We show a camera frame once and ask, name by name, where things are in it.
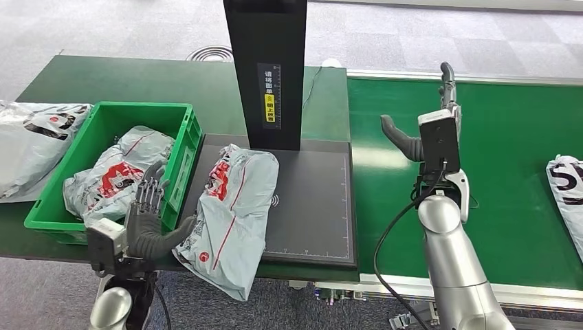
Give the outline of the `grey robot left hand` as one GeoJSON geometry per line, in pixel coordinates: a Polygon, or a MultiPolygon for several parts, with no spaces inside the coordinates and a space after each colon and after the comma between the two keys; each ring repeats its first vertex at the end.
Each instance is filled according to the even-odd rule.
{"type": "Polygon", "coordinates": [[[177,229],[163,234],[160,206],[169,181],[163,180],[164,162],[156,161],[137,185],[135,199],[125,218],[127,255],[154,261],[184,242],[193,232],[197,217],[191,215],[177,229]]]}

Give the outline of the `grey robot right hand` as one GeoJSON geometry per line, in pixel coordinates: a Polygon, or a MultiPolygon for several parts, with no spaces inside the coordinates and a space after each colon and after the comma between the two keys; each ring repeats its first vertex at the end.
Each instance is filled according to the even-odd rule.
{"type": "MultiPolygon", "coordinates": [[[[457,90],[455,73],[448,62],[440,65],[442,72],[441,86],[439,88],[441,108],[439,113],[447,112],[454,118],[456,138],[461,134],[461,106],[457,104],[457,90]]],[[[407,157],[414,162],[424,161],[424,152],[420,137],[411,137],[395,126],[389,115],[380,116],[381,128],[384,135],[407,157]]]]}

